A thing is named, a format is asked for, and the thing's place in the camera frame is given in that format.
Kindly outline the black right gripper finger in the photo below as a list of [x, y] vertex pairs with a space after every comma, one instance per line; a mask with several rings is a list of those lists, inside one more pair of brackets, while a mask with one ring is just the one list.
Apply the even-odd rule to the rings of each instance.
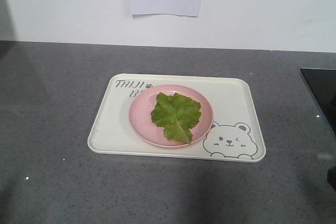
[[334, 190], [336, 190], [336, 167], [328, 169], [327, 182]]

